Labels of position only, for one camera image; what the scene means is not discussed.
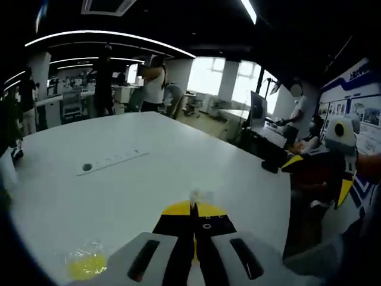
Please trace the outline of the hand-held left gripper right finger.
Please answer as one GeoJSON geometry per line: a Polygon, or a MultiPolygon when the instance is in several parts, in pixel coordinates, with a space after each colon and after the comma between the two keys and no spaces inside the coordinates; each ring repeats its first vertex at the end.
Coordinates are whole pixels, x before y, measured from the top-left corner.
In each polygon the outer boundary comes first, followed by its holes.
{"type": "Polygon", "coordinates": [[[195,239],[206,285],[317,285],[316,277],[288,269],[277,249],[237,231],[214,205],[195,203],[195,239]]]}

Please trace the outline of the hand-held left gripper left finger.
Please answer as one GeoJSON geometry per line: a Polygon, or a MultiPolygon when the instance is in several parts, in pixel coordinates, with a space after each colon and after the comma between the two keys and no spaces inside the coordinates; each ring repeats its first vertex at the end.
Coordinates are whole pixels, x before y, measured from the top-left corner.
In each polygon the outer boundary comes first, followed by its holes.
{"type": "Polygon", "coordinates": [[[154,230],[110,256],[103,285],[186,285],[194,257],[195,203],[166,207],[154,230]]]}

